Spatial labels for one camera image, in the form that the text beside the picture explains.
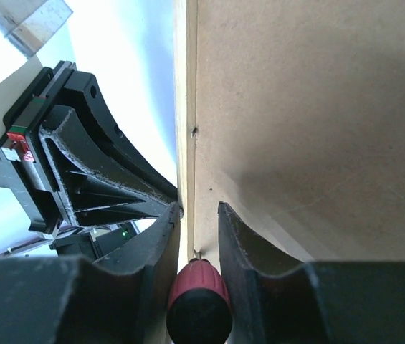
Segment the wooden picture frame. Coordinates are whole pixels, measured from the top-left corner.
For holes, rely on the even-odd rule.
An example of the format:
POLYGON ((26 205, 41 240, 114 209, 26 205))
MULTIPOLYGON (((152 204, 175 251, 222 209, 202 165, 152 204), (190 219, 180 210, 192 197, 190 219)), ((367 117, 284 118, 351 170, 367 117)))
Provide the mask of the wooden picture frame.
POLYGON ((405 262, 405 1, 176 1, 188 252, 405 262))

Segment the red handled screwdriver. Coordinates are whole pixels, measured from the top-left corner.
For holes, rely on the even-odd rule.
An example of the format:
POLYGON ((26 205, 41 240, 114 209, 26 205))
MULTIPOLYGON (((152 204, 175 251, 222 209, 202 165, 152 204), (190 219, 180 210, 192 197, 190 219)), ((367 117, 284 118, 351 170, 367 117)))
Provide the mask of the red handled screwdriver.
POLYGON ((193 258, 176 275, 168 296, 166 327, 173 343, 225 343, 232 330, 227 286, 207 260, 193 258))

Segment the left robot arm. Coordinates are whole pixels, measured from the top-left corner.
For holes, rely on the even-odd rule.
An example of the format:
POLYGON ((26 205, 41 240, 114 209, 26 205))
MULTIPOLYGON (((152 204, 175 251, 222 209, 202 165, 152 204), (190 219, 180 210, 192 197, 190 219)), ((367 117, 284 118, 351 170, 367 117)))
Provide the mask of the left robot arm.
POLYGON ((0 187, 31 231, 158 218, 176 187, 139 153, 109 111, 96 77, 61 61, 45 67, 7 111, 0 137, 0 187))

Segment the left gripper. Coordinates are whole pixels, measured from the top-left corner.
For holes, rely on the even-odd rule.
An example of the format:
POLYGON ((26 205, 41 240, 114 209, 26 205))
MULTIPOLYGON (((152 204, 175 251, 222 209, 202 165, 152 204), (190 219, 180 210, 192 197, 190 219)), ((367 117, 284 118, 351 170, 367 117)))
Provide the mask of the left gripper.
POLYGON ((44 239, 65 219, 83 227, 156 219, 177 199, 119 128, 96 77, 76 69, 71 61, 43 68, 3 119, 8 187, 44 239))

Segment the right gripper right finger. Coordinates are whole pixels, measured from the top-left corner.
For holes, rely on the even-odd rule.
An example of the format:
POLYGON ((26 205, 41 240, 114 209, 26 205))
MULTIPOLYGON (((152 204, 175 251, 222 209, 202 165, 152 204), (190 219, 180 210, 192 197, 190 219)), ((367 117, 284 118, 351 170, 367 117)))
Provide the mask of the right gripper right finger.
POLYGON ((302 262, 220 203, 230 343, 405 343, 405 262, 302 262))

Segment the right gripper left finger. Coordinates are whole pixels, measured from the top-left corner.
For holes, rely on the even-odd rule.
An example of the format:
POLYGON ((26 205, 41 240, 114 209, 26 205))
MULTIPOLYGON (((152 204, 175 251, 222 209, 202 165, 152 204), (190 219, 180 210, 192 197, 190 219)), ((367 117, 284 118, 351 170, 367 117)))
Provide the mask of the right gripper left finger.
POLYGON ((0 343, 168 343, 180 208, 90 262, 80 256, 0 259, 0 343))

